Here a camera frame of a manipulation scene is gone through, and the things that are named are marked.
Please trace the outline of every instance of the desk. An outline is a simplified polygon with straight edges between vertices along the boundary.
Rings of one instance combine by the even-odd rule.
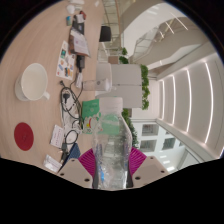
[[[86,58],[83,80],[92,80],[96,76],[97,51],[101,23],[104,14],[102,1],[98,7],[95,0],[85,0],[83,11],[87,15],[85,36],[88,41],[91,58]],[[30,21],[16,36],[9,46],[0,65],[0,154],[2,158],[35,165],[41,169],[48,154],[60,161],[59,149],[49,144],[54,125],[62,127],[60,118],[60,91],[62,86],[56,77],[58,57],[63,40],[68,42],[71,27],[66,26],[69,16],[66,6],[68,1],[59,2],[41,12]],[[32,63],[40,63],[48,73],[47,92],[49,101],[38,100],[22,102],[16,98],[14,85],[17,77]],[[71,81],[63,79],[66,86]],[[73,86],[75,94],[80,90]],[[85,92],[80,102],[95,98],[94,92]],[[14,129],[20,122],[31,126],[34,144],[29,151],[22,151],[14,140]],[[78,145],[81,153],[91,148],[91,135],[79,136]]]

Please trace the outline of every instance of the red coaster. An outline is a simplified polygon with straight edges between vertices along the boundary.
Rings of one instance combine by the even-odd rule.
[[[23,151],[29,150],[33,145],[33,131],[26,123],[20,123],[16,126],[14,131],[14,138],[17,146]]]

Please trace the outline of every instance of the plastic water bottle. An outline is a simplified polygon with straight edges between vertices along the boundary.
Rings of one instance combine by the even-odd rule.
[[[100,98],[99,106],[101,117],[92,133],[92,149],[98,172],[98,189],[126,189],[132,134],[121,115],[123,99]]]

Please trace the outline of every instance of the green plant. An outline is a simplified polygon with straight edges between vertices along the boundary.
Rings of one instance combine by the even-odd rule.
[[[142,87],[142,91],[144,92],[143,94],[142,94],[142,96],[143,96],[143,98],[148,98],[148,95],[150,94],[150,91],[149,91],[149,89],[148,89],[148,87],[147,86],[143,86]]]
[[[148,86],[149,85],[149,79],[148,77],[142,77],[142,86]]]
[[[148,76],[148,68],[145,65],[141,65],[142,78],[147,78]]]
[[[120,62],[121,62],[122,64],[129,64],[128,59],[125,58],[124,56],[120,56],[120,57],[119,57],[119,60],[120,60]]]
[[[147,99],[142,100],[142,110],[147,110],[149,107],[149,101]]]
[[[127,52],[127,49],[125,47],[122,48],[122,55],[127,55],[128,52]]]
[[[131,119],[128,117],[128,109],[123,109],[122,116],[123,116],[125,122],[127,123],[128,127],[131,131],[131,134],[132,134],[132,147],[138,148],[138,144],[139,144],[138,133],[136,132]]]

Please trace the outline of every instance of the black cable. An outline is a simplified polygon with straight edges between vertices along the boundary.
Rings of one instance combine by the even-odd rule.
[[[75,121],[72,123],[72,127],[73,127],[74,123],[78,121],[78,122],[79,122],[79,123],[78,123],[79,126],[82,128],[84,119],[82,118],[82,106],[81,106],[81,104],[80,104],[80,102],[79,102],[78,99],[79,99],[79,97],[80,97],[80,95],[81,95],[81,93],[82,93],[82,91],[83,91],[83,83],[82,83],[81,91],[80,91],[80,93],[79,93],[79,95],[78,95],[78,97],[77,97],[77,96],[75,95],[75,93],[74,93],[74,92],[72,91],[72,89],[71,89],[72,84],[73,84],[74,82],[72,82],[72,83],[70,84],[70,88],[69,88],[69,87],[66,87],[66,86],[64,85],[63,81],[60,82],[60,84],[61,84],[62,86],[64,86],[64,87],[62,88],[62,90],[61,90],[62,116],[63,116],[63,111],[67,112],[67,113],[68,113],[68,114],[75,120]],[[64,107],[64,104],[63,104],[63,92],[64,92],[65,90],[67,90],[67,91],[69,91],[69,92],[71,93],[71,96],[72,96],[72,98],[73,98],[73,100],[74,100],[74,103],[73,103],[73,105],[71,106],[70,109],[65,108],[65,107]],[[72,109],[72,107],[73,107],[75,104],[76,104],[76,108],[77,108],[77,110],[78,110],[79,118],[74,117],[74,116],[70,113],[70,110]],[[75,141],[72,142],[72,143],[67,143],[67,137],[68,137],[68,135],[69,135],[72,131],[74,131],[74,132],[77,134],[76,139],[75,139]],[[77,141],[77,139],[78,139],[78,136],[79,136],[79,134],[78,134],[75,130],[71,130],[71,131],[69,131],[69,132],[67,133],[67,135],[64,136],[64,138],[65,138],[65,144],[67,144],[67,145],[72,145],[72,144],[76,143],[76,141]]]

